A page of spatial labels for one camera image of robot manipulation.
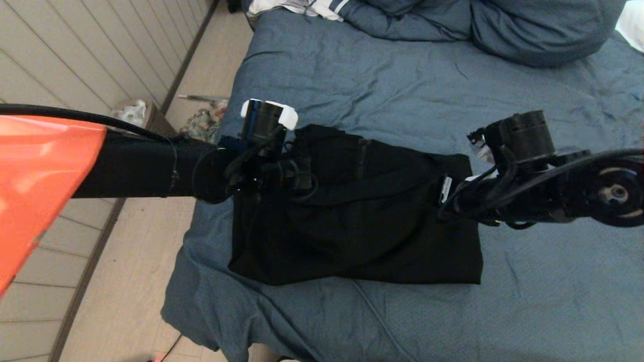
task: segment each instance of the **blue bedsheet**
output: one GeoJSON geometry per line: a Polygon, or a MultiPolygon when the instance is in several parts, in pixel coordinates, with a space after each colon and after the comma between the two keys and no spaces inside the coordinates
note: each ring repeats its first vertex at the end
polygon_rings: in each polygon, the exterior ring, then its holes
{"type": "MultiPolygon", "coordinates": [[[[543,109],[558,149],[601,151],[642,146],[643,90],[644,58],[618,34],[589,58],[534,69],[469,42],[386,41],[275,10],[260,17],[223,130],[241,130],[237,111],[254,97],[295,107],[300,126],[471,154],[468,132],[543,109]]],[[[197,203],[162,311],[230,362],[252,342],[302,361],[644,360],[642,227],[480,226],[481,285],[269,287],[227,270],[231,220],[230,200],[197,203]]]]}

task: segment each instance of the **black cable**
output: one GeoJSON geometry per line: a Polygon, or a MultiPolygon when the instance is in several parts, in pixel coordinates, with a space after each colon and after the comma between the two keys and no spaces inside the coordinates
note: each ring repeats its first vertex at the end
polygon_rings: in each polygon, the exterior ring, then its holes
{"type": "Polygon", "coordinates": [[[179,343],[179,339],[181,339],[181,337],[183,337],[183,336],[184,336],[183,334],[179,334],[179,337],[176,339],[175,344],[173,344],[172,347],[170,347],[170,349],[167,351],[166,355],[163,356],[163,358],[159,362],[165,361],[166,358],[168,356],[170,356],[170,353],[172,352],[172,350],[175,349],[177,343],[179,343]]]}
{"type": "Polygon", "coordinates": [[[536,225],[536,222],[526,222],[523,224],[516,224],[514,222],[506,222],[507,226],[510,226],[514,230],[526,230],[528,227],[536,225]]]}
{"type": "Polygon", "coordinates": [[[629,148],[629,149],[621,149],[619,151],[601,152],[595,155],[589,155],[583,158],[579,158],[577,160],[573,160],[571,162],[568,162],[567,164],[561,165],[548,172],[545,172],[531,179],[530,181],[524,182],[523,184],[515,187],[510,192],[503,194],[502,196],[500,196],[496,200],[493,200],[490,203],[484,202],[480,207],[476,208],[475,210],[472,210],[467,215],[468,217],[472,217],[472,216],[476,216],[481,213],[484,213],[488,210],[498,209],[499,207],[502,207],[512,202],[512,200],[514,200],[517,195],[522,194],[537,185],[543,184],[544,182],[554,177],[557,177],[561,174],[564,174],[566,172],[570,172],[574,169],[578,169],[580,167],[592,164],[593,162],[601,161],[606,158],[614,158],[614,157],[642,156],[642,154],[644,154],[644,150],[642,149],[629,148]]]}
{"type": "Polygon", "coordinates": [[[141,135],[157,141],[168,140],[168,138],[165,136],[158,135],[152,131],[148,131],[145,128],[137,127],[120,119],[103,115],[96,115],[94,113],[64,110],[62,108],[34,106],[33,104],[0,104],[0,115],[31,115],[82,120],[85,122],[98,123],[104,126],[120,128],[125,131],[136,133],[137,135],[141,135]]]}
{"type": "Polygon", "coordinates": [[[484,178],[486,178],[489,175],[491,175],[492,172],[494,172],[496,169],[497,169],[497,165],[492,166],[491,169],[488,169],[487,171],[483,172],[482,174],[477,176],[474,180],[468,182],[465,186],[461,187],[460,189],[456,190],[453,194],[451,194],[451,196],[448,197],[447,200],[445,200],[445,202],[440,206],[437,218],[439,220],[445,220],[443,218],[443,214],[445,213],[445,210],[447,209],[447,206],[450,205],[451,203],[453,203],[454,199],[457,196],[459,196],[463,192],[463,190],[467,190],[470,187],[474,186],[475,184],[479,183],[481,180],[483,180],[484,178]]]}
{"type": "Polygon", "coordinates": [[[314,187],[313,187],[313,191],[307,193],[304,196],[292,197],[290,200],[292,202],[295,202],[295,203],[304,202],[304,201],[309,200],[310,198],[313,197],[313,195],[316,194],[317,189],[319,189],[319,182],[317,181],[317,176],[315,174],[310,173],[310,172],[300,172],[300,173],[298,173],[298,175],[309,175],[309,176],[311,176],[311,181],[314,182],[314,187]]]}
{"type": "Polygon", "coordinates": [[[284,149],[284,152],[285,152],[285,153],[290,153],[290,150],[291,150],[291,148],[292,148],[292,147],[293,147],[293,141],[286,141],[286,142],[284,142],[283,149],[284,149]]]}
{"type": "Polygon", "coordinates": [[[506,159],[506,163],[509,166],[506,172],[499,178],[499,181],[494,186],[492,190],[486,195],[486,200],[492,200],[496,198],[501,192],[505,191],[512,181],[515,179],[518,172],[518,166],[516,164],[516,156],[506,145],[501,146],[501,153],[506,159]]]}
{"type": "MultiPolygon", "coordinates": [[[[293,165],[293,168],[295,169],[295,175],[296,176],[302,175],[302,174],[304,174],[304,175],[309,175],[310,174],[310,172],[307,172],[307,173],[301,172],[299,170],[298,163],[295,162],[295,160],[293,160],[292,158],[288,159],[288,162],[289,162],[289,164],[293,165]]],[[[282,170],[282,166],[281,166],[281,164],[279,162],[278,162],[278,165],[279,165],[279,169],[280,169],[280,173],[281,173],[280,178],[283,180],[284,179],[284,170],[282,170]]],[[[295,177],[295,184],[292,186],[292,188],[297,189],[298,186],[299,186],[299,177],[295,177]]]]}
{"type": "Polygon", "coordinates": [[[230,180],[233,173],[237,172],[246,161],[250,160],[254,155],[257,155],[257,152],[271,143],[275,136],[279,135],[279,133],[284,129],[285,127],[279,124],[269,133],[269,136],[265,140],[261,141],[255,146],[244,151],[241,155],[237,156],[237,158],[235,158],[230,164],[228,164],[228,166],[226,166],[226,169],[223,171],[223,176],[226,179],[230,180]]]}

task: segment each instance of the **black cloth bag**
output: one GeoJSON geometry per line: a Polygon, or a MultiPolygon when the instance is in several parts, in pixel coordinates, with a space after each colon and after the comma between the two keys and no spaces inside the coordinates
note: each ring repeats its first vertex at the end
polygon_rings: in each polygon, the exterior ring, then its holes
{"type": "Polygon", "coordinates": [[[311,125],[291,157],[310,157],[318,188],[234,196],[229,269],[269,285],[327,276],[480,284],[477,223],[438,222],[439,179],[471,176],[464,155],[433,155],[311,125]]]}

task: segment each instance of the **wooden floor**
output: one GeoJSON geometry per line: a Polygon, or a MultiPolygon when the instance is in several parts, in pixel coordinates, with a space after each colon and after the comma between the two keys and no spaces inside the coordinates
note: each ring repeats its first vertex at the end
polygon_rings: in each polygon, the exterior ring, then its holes
{"type": "MultiPolygon", "coordinates": [[[[242,14],[219,7],[178,93],[230,95],[252,32],[242,14]]],[[[204,104],[175,99],[167,117],[177,127],[204,104]]],[[[130,198],[107,242],[76,315],[61,361],[145,362],[163,356],[179,332],[160,317],[175,255],[192,218],[192,198],[130,198]]],[[[276,360],[251,347],[252,362],[276,360]]],[[[167,362],[223,362],[182,338],[167,362]]]]}

